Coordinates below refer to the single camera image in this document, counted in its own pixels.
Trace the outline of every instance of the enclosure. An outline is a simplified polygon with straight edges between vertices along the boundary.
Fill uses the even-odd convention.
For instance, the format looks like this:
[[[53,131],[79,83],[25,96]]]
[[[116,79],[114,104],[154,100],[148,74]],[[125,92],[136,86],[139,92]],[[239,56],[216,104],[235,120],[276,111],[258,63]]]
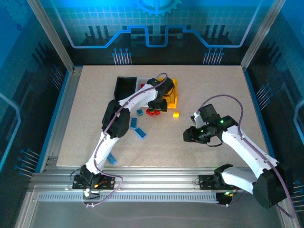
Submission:
[[[301,227],[303,10],[301,0],[1,0],[1,227]],[[136,77],[140,89],[162,72],[177,80],[177,106],[159,116],[142,108],[146,138],[129,130],[111,151],[117,163],[105,163],[124,177],[116,198],[86,209],[71,173],[98,143],[117,77]],[[239,99],[244,132],[292,168],[295,219],[250,194],[238,200],[242,190],[233,207],[201,200],[216,191],[200,190],[198,175],[226,163],[250,170],[227,144],[182,141],[218,94]],[[236,102],[212,104],[239,119]]]

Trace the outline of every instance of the purple cable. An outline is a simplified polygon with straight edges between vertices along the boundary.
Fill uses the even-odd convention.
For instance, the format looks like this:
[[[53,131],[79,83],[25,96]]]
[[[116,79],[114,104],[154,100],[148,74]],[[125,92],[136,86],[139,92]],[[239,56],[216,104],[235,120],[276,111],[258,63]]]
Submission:
[[[237,131],[239,133],[240,136],[243,136],[242,132],[241,132],[241,122],[242,122],[242,119],[243,119],[243,115],[244,115],[244,108],[243,108],[243,105],[241,104],[241,102],[239,100],[237,100],[235,97],[231,96],[231,95],[226,95],[226,94],[220,94],[220,95],[216,95],[216,96],[212,96],[210,97],[209,99],[207,99],[202,105],[201,107],[203,107],[209,100],[213,99],[213,98],[216,98],[216,97],[220,97],[220,96],[226,96],[226,97],[230,97],[232,99],[234,99],[240,106],[241,108],[241,116],[239,118],[239,121],[238,121],[238,127],[237,127]],[[291,206],[291,215],[285,211],[280,205],[277,205],[279,207],[279,209],[285,214],[287,215],[288,217],[290,217],[291,219],[294,219],[296,217],[295,215],[295,209],[293,207],[293,201],[290,197],[290,194],[289,194],[289,191],[287,189],[287,186],[282,178],[282,176],[280,175],[280,173],[278,172],[278,170],[275,168],[275,166],[270,162],[268,161],[267,157],[264,156],[264,154],[262,154],[255,146],[253,146],[246,138],[243,138],[243,141],[248,145],[250,146],[251,149],[253,149],[255,152],[258,153],[258,155],[260,155],[266,162],[267,164],[274,170],[275,174],[277,175],[277,177],[279,178],[281,184],[282,184],[282,187],[284,189],[284,192],[287,196],[287,199],[289,201],[289,204]]]
[[[99,204],[105,202],[105,201],[106,201],[108,198],[110,198],[110,197],[114,194],[114,192],[116,192],[117,189],[119,189],[120,186],[122,185],[122,183],[123,183],[123,181],[124,181],[123,177],[105,173],[105,172],[103,172],[102,170],[100,170],[100,169],[98,168],[97,163],[96,163],[96,160],[95,160],[95,159],[96,159],[96,155],[97,155],[97,151],[98,151],[99,147],[101,146],[101,144],[103,143],[103,141],[105,140],[105,138],[107,137],[107,133],[106,133],[106,132],[109,130],[109,128],[110,128],[111,125],[113,124],[115,118],[116,118],[116,117],[118,116],[118,114],[122,111],[122,109],[123,109],[127,104],[129,104],[129,102],[130,102],[132,99],[134,99],[135,97],[137,97],[139,94],[142,94],[142,93],[145,93],[146,91],[155,89],[155,88],[161,86],[161,85],[167,80],[167,78],[168,78],[168,74],[167,74],[167,73],[160,73],[159,75],[157,75],[156,79],[157,79],[160,75],[165,75],[165,78],[164,78],[159,84],[157,84],[156,86],[150,87],[150,88],[148,88],[148,89],[144,89],[144,90],[140,91],[139,93],[134,94],[132,97],[130,97],[130,99],[127,100],[127,101],[126,101],[126,102],[117,110],[117,112],[115,113],[115,115],[114,115],[113,118],[111,119],[110,123],[109,123],[109,124],[107,125],[107,127],[105,128],[105,130],[104,130],[104,137],[103,137],[103,139],[100,141],[100,143],[98,144],[98,146],[97,146],[97,148],[96,148],[96,150],[95,150],[95,153],[94,153],[94,166],[95,166],[95,168],[96,168],[98,171],[100,171],[101,174],[103,174],[103,175],[105,175],[105,176],[109,176],[109,177],[118,177],[118,178],[121,179],[121,181],[120,181],[120,183],[118,184],[118,186],[117,186],[117,187],[116,187],[116,188],[115,188],[107,197],[105,197],[102,201],[100,201],[100,202],[98,202],[98,203],[96,203],[96,204],[91,204],[91,205],[85,204],[85,203],[83,202],[86,206],[88,206],[88,207],[94,207],[94,206],[98,206]]]

